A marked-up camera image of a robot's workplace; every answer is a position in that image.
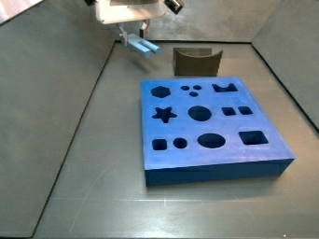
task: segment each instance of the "blue foam block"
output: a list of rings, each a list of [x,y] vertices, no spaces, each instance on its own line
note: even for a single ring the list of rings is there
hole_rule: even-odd
[[[145,185],[280,175],[295,156],[237,77],[140,85]]]

